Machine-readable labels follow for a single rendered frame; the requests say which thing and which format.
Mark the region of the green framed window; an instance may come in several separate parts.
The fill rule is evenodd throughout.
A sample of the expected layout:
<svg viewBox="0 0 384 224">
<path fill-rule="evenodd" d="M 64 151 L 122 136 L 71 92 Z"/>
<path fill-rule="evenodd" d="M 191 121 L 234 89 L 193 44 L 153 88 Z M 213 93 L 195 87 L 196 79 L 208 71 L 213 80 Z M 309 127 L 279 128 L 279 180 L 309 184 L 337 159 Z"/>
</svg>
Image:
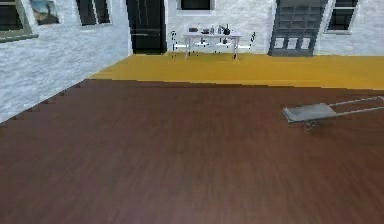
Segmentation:
<svg viewBox="0 0 384 224">
<path fill-rule="evenodd" d="M 21 0 L 0 0 L 0 43 L 37 38 Z"/>
</svg>

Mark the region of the white dining table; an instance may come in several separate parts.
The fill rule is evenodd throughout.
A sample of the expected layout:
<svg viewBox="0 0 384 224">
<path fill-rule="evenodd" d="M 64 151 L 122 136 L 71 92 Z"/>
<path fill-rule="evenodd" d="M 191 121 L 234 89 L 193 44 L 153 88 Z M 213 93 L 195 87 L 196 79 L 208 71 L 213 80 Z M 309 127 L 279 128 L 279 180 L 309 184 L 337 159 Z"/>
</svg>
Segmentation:
<svg viewBox="0 0 384 224">
<path fill-rule="evenodd" d="M 238 49 L 239 49 L 239 41 L 242 35 L 240 33 L 233 33 L 231 32 L 229 35 L 225 34 L 202 34 L 201 32 L 187 32 L 183 35 L 185 44 L 187 46 L 185 50 L 185 56 L 184 58 L 187 58 L 191 50 L 191 41 L 195 38 L 201 40 L 201 39 L 207 39 L 207 38 L 220 38 L 220 39 L 228 39 L 233 41 L 233 58 L 235 60 L 238 59 Z"/>
</svg>

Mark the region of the grey flat cart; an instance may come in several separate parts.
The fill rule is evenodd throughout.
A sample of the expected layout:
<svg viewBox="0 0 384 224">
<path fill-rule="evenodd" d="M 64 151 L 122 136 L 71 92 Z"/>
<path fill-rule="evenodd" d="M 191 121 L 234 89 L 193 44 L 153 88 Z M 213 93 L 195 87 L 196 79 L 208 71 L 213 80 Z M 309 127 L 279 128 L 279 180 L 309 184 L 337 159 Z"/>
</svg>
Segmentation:
<svg viewBox="0 0 384 224">
<path fill-rule="evenodd" d="M 383 105 L 379 107 L 347 111 L 347 112 L 336 112 L 333 109 L 334 106 L 338 106 L 338 105 L 345 105 L 345 104 L 357 103 L 362 101 L 370 101 L 370 100 L 380 100 L 383 103 Z M 362 112 L 368 112 L 368 111 L 374 111 L 374 110 L 380 110 L 380 109 L 384 109 L 383 96 L 362 98 L 358 100 L 344 101 L 344 102 L 338 102 L 334 104 L 318 103 L 318 104 L 311 104 L 311 105 L 299 106 L 294 108 L 285 107 L 282 109 L 282 114 L 285 116 L 289 124 L 303 123 L 304 124 L 303 128 L 306 131 L 309 131 L 316 126 L 318 120 L 336 118 L 340 116 L 346 116 L 350 114 L 356 114 L 356 113 L 362 113 Z"/>
</svg>

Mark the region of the dark window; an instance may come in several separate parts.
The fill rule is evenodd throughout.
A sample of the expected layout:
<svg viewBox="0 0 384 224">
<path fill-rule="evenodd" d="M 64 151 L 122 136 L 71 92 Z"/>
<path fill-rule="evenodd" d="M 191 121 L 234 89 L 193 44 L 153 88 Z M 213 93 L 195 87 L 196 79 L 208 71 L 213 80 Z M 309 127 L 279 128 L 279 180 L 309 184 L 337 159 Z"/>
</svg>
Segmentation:
<svg viewBox="0 0 384 224">
<path fill-rule="evenodd" d="M 179 10 L 213 10 L 215 0 L 178 0 Z"/>
<path fill-rule="evenodd" d="M 110 22 L 107 0 L 76 0 L 82 26 Z"/>
<path fill-rule="evenodd" d="M 330 8 L 325 34 L 350 35 L 359 0 L 329 0 Z"/>
</svg>

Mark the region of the black room door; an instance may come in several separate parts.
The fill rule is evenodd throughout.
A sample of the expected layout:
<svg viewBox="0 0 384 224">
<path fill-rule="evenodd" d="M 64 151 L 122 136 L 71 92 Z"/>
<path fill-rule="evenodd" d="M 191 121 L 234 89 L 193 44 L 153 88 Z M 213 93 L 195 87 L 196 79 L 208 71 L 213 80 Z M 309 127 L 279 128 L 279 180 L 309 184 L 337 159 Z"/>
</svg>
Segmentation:
<svg viewBox="0 0 384 224">
<path fill-rule="evenodd" d="M 164 0 L 126 0 L 134 54 L 167 51 Z"/>
</svg>

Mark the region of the framed wall picture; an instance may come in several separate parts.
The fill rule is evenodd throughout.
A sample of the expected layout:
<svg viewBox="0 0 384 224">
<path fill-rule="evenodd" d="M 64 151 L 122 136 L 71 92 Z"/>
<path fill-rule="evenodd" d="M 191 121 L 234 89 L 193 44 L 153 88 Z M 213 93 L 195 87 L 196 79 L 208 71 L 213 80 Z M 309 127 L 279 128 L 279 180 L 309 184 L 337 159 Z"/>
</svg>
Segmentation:
<svg viewBox="0 0 384 224">
<path fill-rule="evenodd" d="M 59 24 L 59 17 L 53 0 L 30 0 L 34 18 L 39 26 Z"/>
</svg>

